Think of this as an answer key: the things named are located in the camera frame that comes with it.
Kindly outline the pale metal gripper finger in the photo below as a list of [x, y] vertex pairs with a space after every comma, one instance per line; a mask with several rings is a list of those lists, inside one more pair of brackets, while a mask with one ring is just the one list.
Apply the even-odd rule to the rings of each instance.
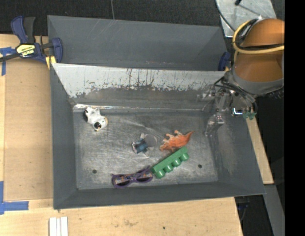
[[204, 102], [204, 101], [210, 101], [215, 99], [216, 91], [215, 90], [207, 90], [203, 91], [200, 94], [197, 95], [196, 101], [197, 102]]
[[207, 120], [206, 129], [204, 134], [206, 137], [210, 137], [216, 130], [218, 130], [222, 125], [225, 124], [225, 117], [223, 112], [215, 112], [210, 115]]

